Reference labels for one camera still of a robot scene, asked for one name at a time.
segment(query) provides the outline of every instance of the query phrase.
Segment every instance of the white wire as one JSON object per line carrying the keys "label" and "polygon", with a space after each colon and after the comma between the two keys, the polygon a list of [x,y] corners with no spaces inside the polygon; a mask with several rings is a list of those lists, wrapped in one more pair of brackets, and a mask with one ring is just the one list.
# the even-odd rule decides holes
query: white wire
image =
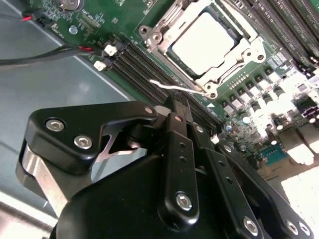
{"label": "white wire", "polygon": [[207,95],[207,93],[199,92],[199,91],[195,91],[195,90],[191,90],[191,89],[187,89],[187,88],[183,88],[183,87],[180,87],[180,86],[162,85],[160,82],[158,82],[156,80],[150,80],[150,82],[155,84],[155,85],[158,85],[158,87],[163,88],[163,89],[186,91],[186,92],[191,92],[191,93],[195,93],[195,94],[200,94],[202,96],[206,96]]}

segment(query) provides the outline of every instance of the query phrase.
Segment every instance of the cable connector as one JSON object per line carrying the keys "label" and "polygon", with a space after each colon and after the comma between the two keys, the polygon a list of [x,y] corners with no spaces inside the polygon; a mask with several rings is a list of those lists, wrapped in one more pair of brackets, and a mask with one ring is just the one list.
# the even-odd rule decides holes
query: cable connector
{"label": "cable connector", "polygon": [[29,21],[29,20],[38,20],[43,17],[43,9],[37,8],[34,10],[24,11],[22,13],[22,21]]}

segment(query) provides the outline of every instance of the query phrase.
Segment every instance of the white connector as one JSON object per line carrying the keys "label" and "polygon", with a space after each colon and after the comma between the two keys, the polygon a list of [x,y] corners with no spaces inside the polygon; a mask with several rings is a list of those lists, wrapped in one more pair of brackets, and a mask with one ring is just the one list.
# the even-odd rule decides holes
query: white connector
{"label": "white connector", "polygon": [[98,71],[103,71],[106,65],[102,61],[96,61],[93,65]]}
{"label": "white connector", "polygon": [[107,45],[105,48],[104,48],[104,51],[109,55],[109,56],[114,56],[117,52],[118,52],[118,49],[115,47],[115,46],[112,46],[112,45]]}

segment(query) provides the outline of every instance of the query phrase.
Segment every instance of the capacitor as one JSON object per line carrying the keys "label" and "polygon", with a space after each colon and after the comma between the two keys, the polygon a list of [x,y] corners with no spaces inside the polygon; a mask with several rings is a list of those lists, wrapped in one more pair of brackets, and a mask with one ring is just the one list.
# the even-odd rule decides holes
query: capacitor
{"label": "capacitor", "polygon": [[232,123],[231,123],[230,121],[227,121],[227,122],[225,123],[225,130],[226,130],[227,132],[231,132],[232,129],[233,129]]}
{"label": "capacitor", "polygon": [[308,119],[309,123],[314,123],[314,122],[316,122],[316,118],[315,118],[314,115],[308,115],[308,116],[307,116],[307,119]]}
{"label": "capacitor", "polygon": [[255,114],[257,114],[259,116],[262,114],[261,107],[258,103],[255,103],[254,105],[252,105],[252,108],[253,108]]}
{"label": "capacitor", "polygon": [[274,90],[276,96],[278,97],[279,100],[283,100],[284,98],[287,97],[287,94],[286,92],[280,88],[280,87],[277,87],[275,90]]}
{"label": "capacitor", "polygon": [[267,129],[268,130],[271,130],[273,128],[273,125],[271,124],[271,123],[269,123],[268,125],[267,125]]}
{"label": "capacitor", "polygon": [[266,132],[267,132],[267,136],[268,136],[268,140],[269,140],[270,144],[271,145],[276,145],[277,144],[277,139],[274,136],[274,134],[271,133],[269,130],[266,130]]}
{"label": "capacitor", "polygon": [[242,122],[245,123],[245,124],[249,124],[251,122],[251,119],[250,119],[250,117],[248,116],[247,113],[242,113],[240,115],[240,118],[241,118]]}
{"label": "capacitor", "polygon": [[273,122],[276,130],[282,130],[284,128],[282,120],[279,117],[274,117]]}
{"label": "capacitor", "polygon": [[246,149],[247,149],[247,146],[241,145],[241,146],[239,147],[239,149],[240,149],[240,151],[245,152]]}
{"label": "capacitor", "polygon": [[274,100],[271,98],[271,96],[264,96],[263,99],[267,106],[272,106],[274,104]]}

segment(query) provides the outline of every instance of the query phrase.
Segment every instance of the dimm slot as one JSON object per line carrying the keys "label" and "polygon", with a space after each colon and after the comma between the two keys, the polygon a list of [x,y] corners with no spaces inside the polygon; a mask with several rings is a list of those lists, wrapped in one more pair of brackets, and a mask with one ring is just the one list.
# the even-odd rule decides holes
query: dimm slot
{"label": "dimm slot", "polygon": [[[152,73],[154,77],[162,84],[175,85],[177,83],[170,74],[163,70],[161,66],[159,66],[138,47],[130,44],[128,46],[127,52],[130,52],[132,55],[134,55],[136,62],[146,66],[146,69]],[[193,117],[196,119],[197,123],[202,123],[203,126],[208,128],[216,128],[216,126],[221,123],[221,120],[208,112],[207,109],[201,105],[193,95],[188,94],[187,92],[182,92],[182,94],[187,97]]]}
{"label": "dimm slot", "polygon": [[[129,45],[129,49],[133,50],[136,56],[140,56],[143,60],[145,65],[148,64],[150,72],[156,72],[159,74],[159,77],[157,76],[157,80],[160,81],[163,84],[171,84],[176,85],[178,83],[177,80],[173,79],[170,74],[168,74],[165,70],[161,68],[153,59],[151,59],[148,55],[146,55],[142,50],[140,50],[138,47],[134,45]],[[193,106],[194,109],[199,109],[202,113],[205,114],[207,117],[209,117],[215,124],[221,123],[221,120],[217,117],[215,113],[210,113],[207,111],[207,109],[190,93],[188,92],[182,92],[183,95],[185,95],[189,101],[190,106]]]}
{"label": "dimm slot", "polygon": [[[300,42],[303,43],[304,47],[315,56],[319,56],[318,40],[313,36],[307,25],[304,24],[295,9],[291,7],[287,0],[276,0],[275,2],[273,3],[282,9],[281,14],[284,15],[283,19],[286,24],[290,25],[291,30],[300,38]],[[292,24],[288,19],[293,20],[295,24]]]}
{"label": "dimm slot", "polygon": [[274,31],[274,28],[269,25],[269,22],[265,21],[263,18],[263,14],[256,10],[255,7],[252,6],[248,0],[239,0],[242,7],[245,8],[247,15],[260,27],[271,39],[273,39],[276,43],[280,45],[286,52],[288,52],[294,59],[295,66],[301,70],[301,68],[307,68],[304,64],[304,59],[296,53],[292,51],[290,47],[287,47],[286,43],[282,40],[280,35]]}
{"label": "dimm slot", "polygon": [[319,35],[319,16],[315,6],[309,0],[290,0],[294,8],[303,16],[315,36]]}
{"label": "dimm slot", "polygon": [[155,99],[163,101],[166,97],[168,97],[168,94],[165,94],[162,90],[158,91],[151,84],[148,84],[145,78],[138,74],[137,70],[128,62],[117,60],[116,64],[122,69],[122,71],[126,71],[135,82],[139,82],[139,84],[141,84],[147,92],[151,92]]}
{"label": "dimm slot", "polygon": [[122,79],[124,79],[128,84],[131,85],[131,87],[143,95],[149,102],[152,102],[153,104],[162,104],[162,101],[159,99],[156,99],[156,97],[151,93],[148,92],[141,84],[139,84],[132,76],[130,76],[125,70],[120,68],[118,65],[114,65],[112,68],[112,71],[120,76]]}
{"label": "dimm slot", "polygon": [[[127,64],[136,73],[136,77],[141,79],[141,81],[143,81],[143,83],[149,84],[151,88],[157,89],[156,87],[154,87],[153,85],[151,85],[149,83],[149,80],[152,79],[152,77],[147,70],[143,69],[142,65],[136,64],[134,61],[132,61],[132,59],[129,59],[125,55],[122,55],[120,57],[120,59],[123,62],[125,62],[125,64]],[[162,96],[164,96],[164,98],[166,98],[169,95],[169,92],[167,90],[164,90],[164,89],[159,89],[158,92]]]}
{"label": "dimm slot", "polygon": [[311,56],[305,51],[304,47],[299,43],[290,29],[285,26],[284,20],[280,18],[268,0],[256,0],[254,7],[268,19],[269,23],[277,32],[278,37],[281,38],[286,47],[290,49],[289,52],[293,52],[294,55],[298,56],[297,59],[300,59],[304,64],[314,68],[312,61],[310,61]]}

